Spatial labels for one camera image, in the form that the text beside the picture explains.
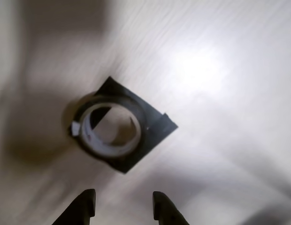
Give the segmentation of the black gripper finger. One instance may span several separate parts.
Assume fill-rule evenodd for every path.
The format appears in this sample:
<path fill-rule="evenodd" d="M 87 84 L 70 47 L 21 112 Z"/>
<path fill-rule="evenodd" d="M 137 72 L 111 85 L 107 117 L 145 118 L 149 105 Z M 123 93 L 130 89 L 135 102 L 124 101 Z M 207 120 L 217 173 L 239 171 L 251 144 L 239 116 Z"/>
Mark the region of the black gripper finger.
<path fill-rule="evenodd" d="M 52 225 L 89 225 L 96 212 L 96 191 L 86 189 L 79 194 Z"/>
<path fill-rule="evenodd" d="M 153 192 L 153 218 L 159 225 L 189 225 L 166 194 Z"/>

